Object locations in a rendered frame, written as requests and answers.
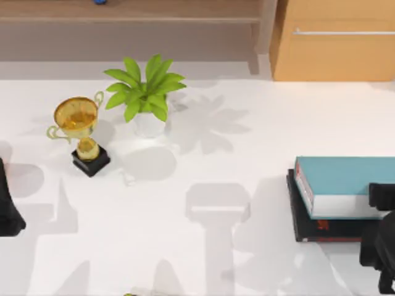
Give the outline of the green plant in white pot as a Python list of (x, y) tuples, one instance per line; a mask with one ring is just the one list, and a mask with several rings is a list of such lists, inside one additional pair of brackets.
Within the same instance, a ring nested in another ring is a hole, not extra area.
[(133, 123), (135, 133), (155, 138), (164, 132), (168, 115), (168, 94), (185, 89), (185, 77), (170, 72), (172, 59), (154, 54), (142, 71), (135, 59), (125, 57), (124, 68), (110, 68), (103, 73), (116, 80), (106, 88), (111, 96), (106, 109), (123, 106), (123, 119)]

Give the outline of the gold trophy with black base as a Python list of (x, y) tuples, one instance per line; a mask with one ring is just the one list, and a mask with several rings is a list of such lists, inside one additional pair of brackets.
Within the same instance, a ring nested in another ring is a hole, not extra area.
[(56, 107), (55, 124), (46, 131), (50, 139), (65, 139), (68, 143), (72, 139), (78, 140), (72, 152), (73, 164), (90, 178), (110, 163), (105, 148), (91, 137), (103, 101), (102, 91), (97, 92), (92, 99), (82, 96), (66, 99)]

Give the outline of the wooden open shelf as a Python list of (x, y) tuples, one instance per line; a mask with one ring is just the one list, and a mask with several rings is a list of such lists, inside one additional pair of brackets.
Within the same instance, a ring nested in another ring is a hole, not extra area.
[(126, 56), (190, 78), (258, 71), (268, 0), (0, 0), (0, 79), (100, 79)]

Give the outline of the wooden cupboard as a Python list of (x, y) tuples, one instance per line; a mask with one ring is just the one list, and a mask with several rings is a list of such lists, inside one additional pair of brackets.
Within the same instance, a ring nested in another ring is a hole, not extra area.
[(278, 0), (269, 50), (272, 77), (276, 81), (300, 81), (292, 80), (285, 66), (289, 36), (297, 21), (390, 21), (395, 24), (395, 0)]

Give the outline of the black book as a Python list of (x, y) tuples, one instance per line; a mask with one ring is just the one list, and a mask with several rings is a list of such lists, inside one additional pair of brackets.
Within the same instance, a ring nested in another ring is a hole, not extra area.
[(377, 220), (313, 220), (294, 180), (294, 170), (286, 176), (293, 228), (297, 242), (359, 242), (363, 232)]

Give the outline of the teal book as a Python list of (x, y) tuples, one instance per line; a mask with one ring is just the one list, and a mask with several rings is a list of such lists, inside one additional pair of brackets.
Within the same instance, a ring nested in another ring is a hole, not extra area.
[(395, 157), (298, 156), (294, 180), (312, 219), (380, 219), (392, 209), (370, 205), (369, 185), (395, 185)]

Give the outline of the wooden drawer front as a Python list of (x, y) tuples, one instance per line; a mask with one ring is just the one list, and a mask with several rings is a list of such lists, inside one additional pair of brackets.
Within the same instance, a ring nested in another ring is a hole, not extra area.
[(286, 73), (304, 81), (389, 81), (395, 78), (395, 36), (300, 36), (293, 31), (395, 31), (390, 21), (297, 21)]

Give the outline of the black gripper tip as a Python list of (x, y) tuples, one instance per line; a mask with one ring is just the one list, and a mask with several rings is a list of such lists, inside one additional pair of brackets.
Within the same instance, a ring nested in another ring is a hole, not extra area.
[(10, 195), (4, 162), (0, 157), (0, 237), (15, 237), (26, 226)]
[(380, 272), (378, 290), (395, 295), (395, 184), (370, 183), (369, 205), (388, 213), (365, 228), (360, 244), (360, 264)]

